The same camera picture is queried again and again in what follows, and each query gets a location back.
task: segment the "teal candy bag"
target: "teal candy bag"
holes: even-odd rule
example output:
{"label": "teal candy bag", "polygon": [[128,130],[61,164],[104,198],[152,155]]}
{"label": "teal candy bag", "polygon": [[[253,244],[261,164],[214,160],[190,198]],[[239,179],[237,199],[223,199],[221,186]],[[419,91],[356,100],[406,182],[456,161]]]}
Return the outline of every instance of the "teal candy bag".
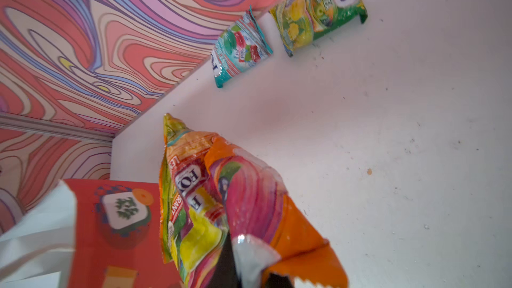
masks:
{"label": "teal candy bag", "polygon": [[272,49],[249,8],[219,36],[211,52],[211,66],[217,87],[222,88],[228,80],[256,66],[271,54]]}

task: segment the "swirl pattern wallpaper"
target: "swirl pattern wallpaper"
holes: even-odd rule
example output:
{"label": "swirl pattern wallpaper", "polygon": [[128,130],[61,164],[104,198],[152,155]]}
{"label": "swirl pattern wallpaper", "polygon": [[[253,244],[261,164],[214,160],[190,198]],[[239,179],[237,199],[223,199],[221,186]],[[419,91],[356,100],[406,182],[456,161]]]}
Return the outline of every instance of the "swirl pattern wallpaper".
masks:
{"label": "swirl pattern wallpaper", "polygon": [[0,235],[62,178],[108,179],[111,146],[0,129]]}
{"label": "swirl pattern wallpaper", "polygon": [[116,132],[277,1],[0,0],[0,110]]}

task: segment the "metal strip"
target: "metal strip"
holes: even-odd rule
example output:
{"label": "metal strip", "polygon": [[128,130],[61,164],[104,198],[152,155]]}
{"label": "metal strip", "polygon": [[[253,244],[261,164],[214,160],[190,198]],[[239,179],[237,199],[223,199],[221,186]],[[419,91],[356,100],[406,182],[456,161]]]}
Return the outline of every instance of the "metal strip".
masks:
{"label": "metal strip", "polygon": [[74,127],[7,112],[0,112],[0,128],[40,133],[55,137],[90,141],[107,145],[111,145],[112,140],[115,137],[113,133]]}

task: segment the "green candy bag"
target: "green candy bag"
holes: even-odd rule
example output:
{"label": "green candy bag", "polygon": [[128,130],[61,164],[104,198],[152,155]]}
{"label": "green candy bag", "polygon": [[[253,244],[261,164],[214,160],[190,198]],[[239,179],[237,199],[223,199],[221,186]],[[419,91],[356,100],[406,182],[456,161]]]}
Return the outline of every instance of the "green candy bag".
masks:
{"label": "green candy bag", "polygon": [[302,46],[359,16],[368,18],[362,0],[285,0],[270,10],[291,57]]}

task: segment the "snack package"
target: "snack package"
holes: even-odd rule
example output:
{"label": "snack package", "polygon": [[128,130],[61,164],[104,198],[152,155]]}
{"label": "snack package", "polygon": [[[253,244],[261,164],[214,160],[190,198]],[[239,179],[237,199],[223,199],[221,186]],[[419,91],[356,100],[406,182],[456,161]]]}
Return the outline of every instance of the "snack package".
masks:
{"label": "snack package", "polygon": [[211,52],[217,87],[222,88],[232,77],[256,66],[271,54],[272,49],[266,43],[253,11],[247,10],[219,36]]}
{"label": "snack package", "polygon": [[[242,288],[265,286],[271,275],[348,286],[329,241],[295,206],[276,170],[218,134],[191,131],[170,115],[164,122],[162,248],[188,287],[208,284],[227,232]],[[204,229],[201,236],[183,233],[174,217],[181,211],[186,225]],[[195,254],[183,252],[185,240]]]}
{"label": "snack package", "polygon": [[291,57],[302,46],[359,16],[368,18],[362,0],[285,0],[270,10]]}

